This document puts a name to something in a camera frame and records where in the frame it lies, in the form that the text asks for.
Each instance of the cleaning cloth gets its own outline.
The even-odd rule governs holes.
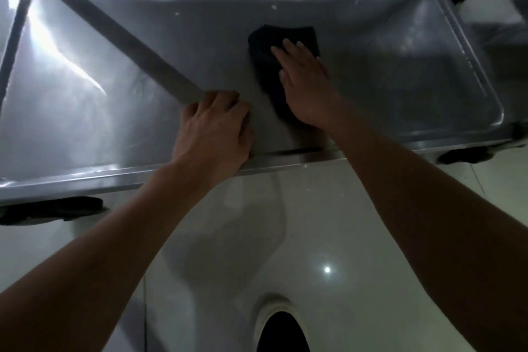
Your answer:
[[[286,103],[286,95],[279,78],[281,64],[271,53],[272,46],[284,49],[282,40],[286,38],[294,43],[301,41],[315,57],[320,56],[313,27],[282,28],[264,25],[252,32],[247,41],[249,55],[260,87],[270,98],[275,112],[285,121],[298,123],[299,120]]]

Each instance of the forearm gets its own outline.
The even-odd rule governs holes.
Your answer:
[[[156,173],[131,203],[0,295],[6,349],[102,349],[150,262],[203,196],[168,178],[174,175],[177,170]]]
[[[473,347],[525,348],[526,227],[350,111],[328,131],[428,294]]]

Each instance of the person's right arm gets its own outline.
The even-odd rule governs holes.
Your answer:
[[[478,352],[528,350],[528,229],[377,134],[302,45],[273,48],[291,110],[344,152],[432,300]]]

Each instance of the person's left hand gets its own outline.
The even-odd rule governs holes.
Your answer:
[[[237,92],[208,92],[183,109],[173,163],[210,189],[236,173],[248,159],[252,134],[244,118],[249,104]]]

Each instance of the person's left arm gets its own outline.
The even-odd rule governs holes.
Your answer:
[[[235,92],[187,106],[170,164],[136,197],[0,294],[2,348],[104,348],[150,262],[178,223],[247,160],[249,111]]]

